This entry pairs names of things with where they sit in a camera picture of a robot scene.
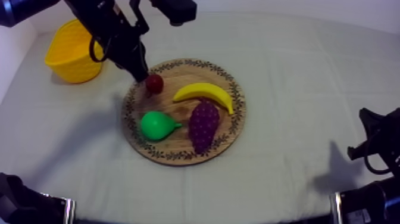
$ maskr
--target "red apple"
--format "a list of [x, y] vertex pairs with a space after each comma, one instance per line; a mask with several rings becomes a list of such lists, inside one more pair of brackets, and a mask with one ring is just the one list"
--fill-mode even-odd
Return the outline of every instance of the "red apple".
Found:
[[163, 91], [164, 81], [158, 74], [151, 74], [146, 79], [146, 88], [152, 94], [160, 94]]

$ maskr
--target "round wooden tray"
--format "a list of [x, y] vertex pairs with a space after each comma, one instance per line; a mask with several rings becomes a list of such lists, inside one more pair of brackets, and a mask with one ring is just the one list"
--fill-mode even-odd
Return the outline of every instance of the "round wooden tray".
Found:
[[[190, 166], [210, 160], [225, 151], [239, 136], [246, 117], [245, 96], [234, 78], [221, 67], [191, 58], [163, 62], [150, 69], [164, 79], [164, 90], [149, 97], [144, 82], [134, 84], [123, 101], [122, 128], [130, 145], [142, 156], [156, 163], [169, 166]], [[188, 121], [198, 99], [172, 102], [173, 96], [190, 83], [207, 82], [220, 86], [233, 99], [234, 114], [217, 105], [220, 125], [209, 150], [203, 154], [194, 152], [188, 137]], [[140, 120], [147, 111], [162, 111], [183, 127], [176, 129], [163, 141], [147, 140], [140, 131]]]

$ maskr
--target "grapes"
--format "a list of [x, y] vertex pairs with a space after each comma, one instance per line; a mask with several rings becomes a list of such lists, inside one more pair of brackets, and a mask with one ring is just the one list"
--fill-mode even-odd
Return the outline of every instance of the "grapes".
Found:
[[220, 115], [211, 102], [202, 99], [189, 120], [189, 138], [197, 154], [204, 153], [213, 142]]

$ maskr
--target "black robotic arm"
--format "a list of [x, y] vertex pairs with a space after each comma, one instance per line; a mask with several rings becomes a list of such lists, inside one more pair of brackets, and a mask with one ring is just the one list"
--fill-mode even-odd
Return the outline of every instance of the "black robotic arm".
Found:
[[[0, 0], [0, 26], [13, 27], [19, 22], [55, 5], [60, 0]], [[139, 10], [140, 0], [130, 0], [137, 18], [131, 26], [115, 0], [65, 0], [72, 13], [93, 36], [89, 52], [92, 59], [101, 62], [109, 58], [116, 65], [130, 72], [136, 81], [148, 76], [145, 46], [140, 36], [149, 27]], [[152, 0], [173, 26], [196, 19], [197, 5], [192, 0]], [[104, 57], [96, 58], [93, 46], [97, 41], [104, 49]]]

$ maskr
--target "white wall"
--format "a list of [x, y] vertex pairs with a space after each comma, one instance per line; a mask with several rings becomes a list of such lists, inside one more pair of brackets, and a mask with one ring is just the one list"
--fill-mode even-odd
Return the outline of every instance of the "white wall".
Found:
[[[116, 0], [126, 16], [133, 15], [129, 0]], [[400, 33], [400, 0], [195, 0], [200, 12], [272, 12], [339, 21], [391, 33]], [[148, 0], [140, 3], [144, 15], [159, 14]], [[39, 33], [56, 30], [74, 18], [68, 6], [56, 6], [31, 18]]]
[[0, 104], [37, 36], [38, 33], [28, 20], [13, 28], [0, 26]]

